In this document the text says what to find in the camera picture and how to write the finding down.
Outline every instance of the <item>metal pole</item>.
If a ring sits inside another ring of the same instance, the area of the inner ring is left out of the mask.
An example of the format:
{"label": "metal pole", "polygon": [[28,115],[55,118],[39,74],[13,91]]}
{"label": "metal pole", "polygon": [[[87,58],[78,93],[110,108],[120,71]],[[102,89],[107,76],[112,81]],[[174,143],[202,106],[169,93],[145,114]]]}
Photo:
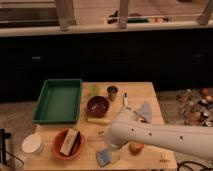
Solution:
{"label": "metal pole", "polygon": [[0,129],[0,149],[0,163],[3,165],[7,165],[4,129]]}
{"label": "metal pole", "polygon": [[125,29],[127,27],[128,7],[129,0],[120,0],[118,26],[121,29]]}
{"label": "metal pole", "polygon": [[211,13],[213,12],[213,0],[209,0],[206,8],[204,9],[202,15],[198,18],[198,23],[200,25],[206,25],[211,18]]}
{"label": "metal pole", "polygon": [[67,31],[69,25],[76,25],[73,0],[55,0],[61,31]]}

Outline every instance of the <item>orange object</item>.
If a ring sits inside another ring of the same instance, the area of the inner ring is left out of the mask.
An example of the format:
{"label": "orange object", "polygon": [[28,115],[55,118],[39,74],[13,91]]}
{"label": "orange object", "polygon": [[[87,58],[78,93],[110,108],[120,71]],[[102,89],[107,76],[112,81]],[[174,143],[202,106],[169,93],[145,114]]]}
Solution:
{"label": "orange object", "polygon": [[144,147],[143,143],[138,142],[130,142],[129,144],[129,150],[133,155],[138,154]]}
{"label": "orange object", "polygon": [[209,93],[209,89],[208,88],[201,88],[199,93],[202,95],[202,96],[207,96],[208,93]]}
{"label": "orange object", "polygon": [[55,157],[57,157],[58,159],[61,159],[61,160],[70,160],[70,159],[77,157],[81,153],[81,151],[82,151],[82,149],[85,145],[85,138],[79,132],[69,155],[66,156],[66,155],[60,153],[60,149],[61,149],[61,146],[64,142],[64,139],[67,135],[67,132],[68,132],[68,129],[63,130],[59,134],[57,134],[54,141],[53,141],[53,144],[52,144],[53,155]]}

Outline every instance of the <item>floor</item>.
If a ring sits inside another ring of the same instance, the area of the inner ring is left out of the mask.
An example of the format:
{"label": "floor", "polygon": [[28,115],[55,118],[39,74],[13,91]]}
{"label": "floor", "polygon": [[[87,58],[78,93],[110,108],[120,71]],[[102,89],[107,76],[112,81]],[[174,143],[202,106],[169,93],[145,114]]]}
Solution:
{"label": "floor", "polygon": [[[210,89],[210,94],[213,95],[213,89]],[[164,91],[157,92],[157,98],[161,108],[161,112],[166,124],[183,124],[183,118],[178,114],[178,107],[180,103],[176,100],[178,94],[183,94],[186,90],[177,91]],[[200,95],[198,90],[192,90],[194,93],[194,98],[199,99]],[[17,103],[1,103],[0,104],[0,126],[4,128],[7,132],[12,134],[12,137],[7,140],[7,151],[13,153],[23,161],[25,160],[24,153],[21,150],[21,144],[23,139],[34,132],[35,125],[32,124],[32,113],[35,108],[36,102],[17,102]],[[212,167],[209,161],[176,153],[177,162],[181,161],[197,161],[208,167]],[[23,170],[23,165],[18,160],[7,156],[8,165],[13,171]]]}

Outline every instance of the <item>wooden block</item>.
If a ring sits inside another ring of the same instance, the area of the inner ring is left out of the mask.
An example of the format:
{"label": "wooden block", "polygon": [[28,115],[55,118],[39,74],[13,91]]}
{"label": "wooden block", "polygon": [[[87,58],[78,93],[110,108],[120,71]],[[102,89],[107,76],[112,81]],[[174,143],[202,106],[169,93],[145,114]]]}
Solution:
{"label": "wooden block", "polygon": [[64,142],[63,142],[61,149],[60,149],[60,152],[62,154],[66,155],[66,156],[69,155],[70,150],[73,147],[73,144],[75,142],[77,135],[78,135],[77,130],[74,130],[74,129],[71,129],[71,128],[68,130],[67,135],[66,135]]}

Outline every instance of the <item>bowl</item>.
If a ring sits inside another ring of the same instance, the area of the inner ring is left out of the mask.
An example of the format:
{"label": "bowl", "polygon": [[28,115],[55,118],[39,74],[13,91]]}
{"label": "bowl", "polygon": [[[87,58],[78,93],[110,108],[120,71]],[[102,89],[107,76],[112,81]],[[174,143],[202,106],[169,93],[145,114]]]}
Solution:
{"label": "bowl", "polygon": [[61,159],[61,160],[70,160],[70,159],[73,159],[73,158],[76,158],[82,151],[84,145],[85,145],[85,138],[84,136],[81,134],[81,132],[78,133],[77,137],[76,137],[76,140],[75,140],[75,143],[72,147],[72,150],[70,151],[69,155],[66,156],[62,153],[60,153],[60,149],[61,149],[61,146],[64,142],[64,139],[67,135],[67,132],[68,132],[69,129],[65,129],[61,132],[59,132],[54,141],[53,141],[53,144],[52,144],[52,153],[55,157],[57,157],[58,159]]}
{"label": "bowl", "polygon": [[101,118],[109,109],[109,102],[105,97],[94,96],[87,103],[87,114],[91,117]]}

